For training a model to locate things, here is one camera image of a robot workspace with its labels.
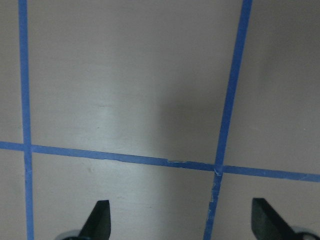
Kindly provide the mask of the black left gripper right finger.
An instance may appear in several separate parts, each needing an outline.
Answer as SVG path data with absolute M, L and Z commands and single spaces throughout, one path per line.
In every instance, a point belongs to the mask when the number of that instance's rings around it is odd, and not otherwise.
M 294 240 L 296 233 L 264 198 L 251 201 L 251 230 L 257 240 Z

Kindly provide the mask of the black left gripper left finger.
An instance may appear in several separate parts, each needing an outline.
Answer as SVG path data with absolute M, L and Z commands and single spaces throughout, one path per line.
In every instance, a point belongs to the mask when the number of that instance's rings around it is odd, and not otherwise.
M 82 227 L 78 238 L 82 240 L 108 240 L 110 235 L 110 202 L 109 200 L 99 200 Z

